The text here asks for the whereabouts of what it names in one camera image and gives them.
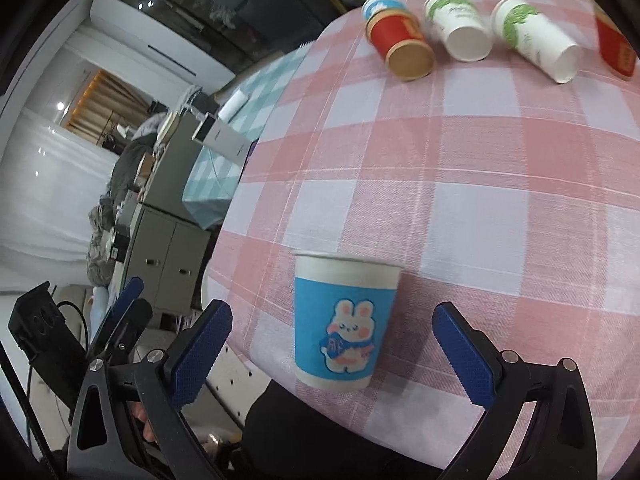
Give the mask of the person's left hand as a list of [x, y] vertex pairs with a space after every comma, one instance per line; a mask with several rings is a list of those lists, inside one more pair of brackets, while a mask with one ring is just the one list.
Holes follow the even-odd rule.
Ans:
[[149, 417], [146, 414], [146, 411], [143, 405], [140, 402], [130, 402], [129, 403], [130, 413], [137, 419], [138, 422], [141, 422], [143, 425], [142, 429], [142, 437], [146, 442], [154, 443], [156, 441], [155, 434], [153, 431], [153, 427], [149, 421]]

